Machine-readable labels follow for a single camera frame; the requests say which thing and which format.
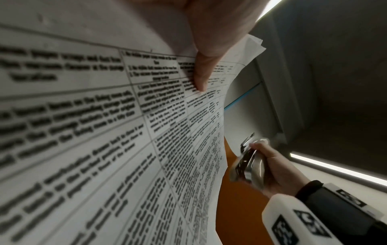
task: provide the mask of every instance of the person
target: person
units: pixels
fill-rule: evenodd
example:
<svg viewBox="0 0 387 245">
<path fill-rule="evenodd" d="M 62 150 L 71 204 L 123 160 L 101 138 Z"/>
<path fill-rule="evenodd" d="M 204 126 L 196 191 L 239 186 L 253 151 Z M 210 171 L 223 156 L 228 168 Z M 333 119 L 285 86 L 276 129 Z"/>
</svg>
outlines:
<svg viewBox="0 0 387 245">
<path fill-rule="evenodd" d="M 168 4 L 187 16 L 196 55 L 193 80 L 206 91 L 208 79 L 227 51 L 255 25 L 270 0 L 130 0 L 134 3 Z"/>
<path fill-rule="evenodd" d="M 323 187 L 310 181 L 286 157 L 266 143 L 250 147 L 267 159 L 262 193 L 291 195 L 302 201 L 343 244 L 385 244 L 387 225 Z"/>
</svg>

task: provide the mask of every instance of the light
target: light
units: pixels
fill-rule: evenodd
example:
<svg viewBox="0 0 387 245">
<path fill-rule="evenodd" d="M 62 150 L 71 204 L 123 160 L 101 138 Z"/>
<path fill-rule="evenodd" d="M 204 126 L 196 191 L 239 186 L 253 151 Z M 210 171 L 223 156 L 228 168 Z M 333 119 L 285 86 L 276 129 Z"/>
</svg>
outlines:
<svg viewBox="0 0 387 245">
<path fill-rule="evenodd" d="M 267 14 L 267 12 L 269 12 L 272 8 L 274 8 L 277 4 L 279 4 L 279 2 L 282 1 L 282 0 L 271 0 L 270 2 L 268 2 L 268 4 L 266 5 L 266 7 L 264 8 L 264 10 L 262 11 L 261 15 L 258 17 L 257 21 L 262 18 L 265 14 Z"/>
<path fill-rule="evenodd" d="M 334 171 L 337 171 L 337 172 L 340 172 L 340 173 L 343 173 L 343 174 L 347 174 L 347 175 L 350 175 L 350 176 L 353 176 L 353 177 L 357 177 L 357 178 L 360 178 L 360 179 L 363 179 L 363 180 L 367 180 L 367 181 L 370 181 L 370 182 L 373 182 L 373 183 L 376 183 L 376 184 L 381 184 L 383 186 L 387 186 L 387 180 L 384 180 L 384 179 L 373 177 L 373 176 L 367 175 L 367 174 L 362 174 L 362 173 L 359 173 L 359 172 L 356 172 L 356 171 L 352 171 L 352 170 L 349 170 L 349 169 L 337 167 L 337 166 L 332 165 L 332 164 L 323 163 L 321 161 L 317 161 L 317 160 L 314 160 L 314 159 L 303 157 L 303 156 L 300 156 L 300 155 L 297 155 L 297 154 L 294 154 L 294 153 L 290 153 L 290 156 L 292 158 L 296 158 L 296 159 L 299 159 L 301 161 L 306 161 L 308 163 L 311 163 L 311 164 L 314 164 L 314 165 L 318 165 L 318 166 L 323 167 L 323 168 L 328 168 L 328 169 L 331 169 L 331 170 L 334 170 Z"/>
</svg>

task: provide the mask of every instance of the black sleeve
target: black sleeve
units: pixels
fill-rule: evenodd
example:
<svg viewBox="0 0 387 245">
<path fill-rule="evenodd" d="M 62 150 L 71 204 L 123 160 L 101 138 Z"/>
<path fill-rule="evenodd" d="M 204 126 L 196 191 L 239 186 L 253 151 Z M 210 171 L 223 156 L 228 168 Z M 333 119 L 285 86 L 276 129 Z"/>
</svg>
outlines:
<svg viewBox="0 0 387 245">
<path fill-rule="evenodd" d="M 354 207 L 314 180 L 296 195 L 344 244 L 386 244 L 387 225 Z"/>
</svg>

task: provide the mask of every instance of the paper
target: paper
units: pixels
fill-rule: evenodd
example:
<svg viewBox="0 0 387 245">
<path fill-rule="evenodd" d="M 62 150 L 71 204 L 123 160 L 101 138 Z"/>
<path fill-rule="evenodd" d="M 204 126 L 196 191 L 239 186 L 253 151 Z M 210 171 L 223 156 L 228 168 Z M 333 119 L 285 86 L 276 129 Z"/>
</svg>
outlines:
<svg viewBox="0 0 387 245">
<path fill-rule="evenodd" d="M 219 244 L 224 98 L 260 43 L 199 93 L 176 10 L 0 2 L 0 244 Z"/>
</svg>

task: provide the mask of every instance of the black wristband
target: black wristband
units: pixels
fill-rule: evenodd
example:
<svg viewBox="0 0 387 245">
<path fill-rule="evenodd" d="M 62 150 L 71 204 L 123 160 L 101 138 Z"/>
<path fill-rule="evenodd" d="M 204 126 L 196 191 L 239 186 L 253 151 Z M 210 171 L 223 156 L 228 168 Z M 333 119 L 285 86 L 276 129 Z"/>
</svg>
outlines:
<svg viewBox="0 0 387 245">
<path fill-rule="evenodd" d="M 307 183 L 304 187 L 302 187 L 301 190 L 299 190 L 298 193 L 295 195 L 295 197 L 301 202 L 305 203 L 308 197 L 311 194 L 315 193 L 322 186 L 323 184 L 318 180 L 311 181 Z"/>
</svg>

